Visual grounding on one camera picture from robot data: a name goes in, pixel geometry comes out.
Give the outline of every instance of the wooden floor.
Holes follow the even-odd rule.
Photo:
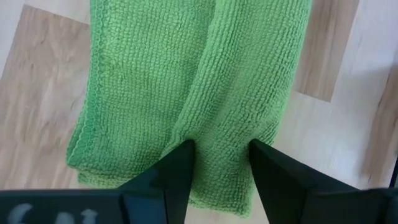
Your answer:
[[[387,186],[398,150],[398,1],[313,0],[274,147],[359,188]],[[77,188],[65,149],[84,100],[88,0],[2,0],[0,189]],[[264,223],[190,208],[187,223]]]

